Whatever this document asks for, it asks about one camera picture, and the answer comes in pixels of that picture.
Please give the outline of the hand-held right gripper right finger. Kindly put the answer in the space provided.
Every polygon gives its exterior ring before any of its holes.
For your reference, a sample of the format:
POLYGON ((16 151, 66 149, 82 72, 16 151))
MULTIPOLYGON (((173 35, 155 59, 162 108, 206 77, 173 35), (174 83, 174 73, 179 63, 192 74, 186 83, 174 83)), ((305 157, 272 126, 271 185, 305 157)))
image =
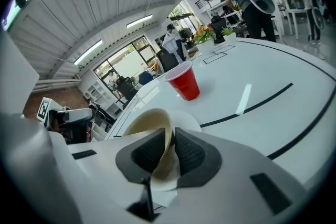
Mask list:
POLYGON ((158 223, 288 223, 300 212, 305 188, 257 150, 197 131, 175 130, 183 167, 177 195, 158 223))

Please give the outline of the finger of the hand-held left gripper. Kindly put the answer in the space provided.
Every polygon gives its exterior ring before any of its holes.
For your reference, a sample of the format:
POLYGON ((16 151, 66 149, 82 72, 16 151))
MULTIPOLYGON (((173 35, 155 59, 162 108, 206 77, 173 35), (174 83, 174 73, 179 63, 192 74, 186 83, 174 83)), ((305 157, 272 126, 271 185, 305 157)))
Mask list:
POLYGON ((66 122, 78 122, 83 120, 91 120, 95 117, 95 111, 90 108, 75 109, 65 111, 66 122))

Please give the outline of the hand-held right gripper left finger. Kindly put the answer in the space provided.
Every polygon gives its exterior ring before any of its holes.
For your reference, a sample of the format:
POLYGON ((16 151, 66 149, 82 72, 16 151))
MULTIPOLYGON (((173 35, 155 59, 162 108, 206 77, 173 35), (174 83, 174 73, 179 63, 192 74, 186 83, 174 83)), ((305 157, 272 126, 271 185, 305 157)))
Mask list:
POLYGON ((133 215, 155 219, 150 181, 165 152, 165 129, 73 144, 68 149, 100 191, 133 215))

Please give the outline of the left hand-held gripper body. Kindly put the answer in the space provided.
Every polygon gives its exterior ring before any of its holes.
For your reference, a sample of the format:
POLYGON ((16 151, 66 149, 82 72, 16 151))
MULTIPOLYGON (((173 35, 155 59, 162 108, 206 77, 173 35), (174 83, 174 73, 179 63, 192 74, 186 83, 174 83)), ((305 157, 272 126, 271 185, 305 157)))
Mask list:
POLYGON ((62 107, 53 99, 44 97, 36 118, 51 132, 61 134, 67 144, 79 144, 92 141, 92 119, 78 122, 66 122, 65 111, 75 110, 62 107))

